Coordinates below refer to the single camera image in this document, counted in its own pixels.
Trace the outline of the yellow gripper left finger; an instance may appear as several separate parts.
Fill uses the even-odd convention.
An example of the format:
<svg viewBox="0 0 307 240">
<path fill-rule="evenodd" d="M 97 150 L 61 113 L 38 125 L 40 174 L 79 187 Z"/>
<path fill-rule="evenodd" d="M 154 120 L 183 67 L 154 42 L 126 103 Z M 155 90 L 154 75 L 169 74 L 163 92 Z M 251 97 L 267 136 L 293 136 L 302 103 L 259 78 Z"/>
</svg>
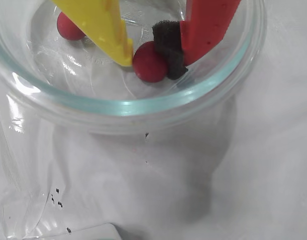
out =
<svg viewBox="0 0 307 240">
<path fill-rule="evenodd" d="M 128 38 L 118 0 L 54 0 L 53 3 L 115 63 L 130 67 L 133 40 Z"/>
</svg>

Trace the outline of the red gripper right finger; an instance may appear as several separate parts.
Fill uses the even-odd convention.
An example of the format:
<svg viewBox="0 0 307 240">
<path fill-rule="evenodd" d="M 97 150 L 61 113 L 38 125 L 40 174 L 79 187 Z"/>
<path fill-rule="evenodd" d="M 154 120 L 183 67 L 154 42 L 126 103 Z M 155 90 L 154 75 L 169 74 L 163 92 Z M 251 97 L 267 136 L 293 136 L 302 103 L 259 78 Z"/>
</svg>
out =
<svg viewBox="0 0 307 240">
<path fill-rule="evenodd" d="M 153 25 L 154 47 L 167 61 L 167 78 L 181 78 L 189 65 L 223 40 L 240 2 L 188 0 L 184 20 L 162 20 Z"/>
</svg>

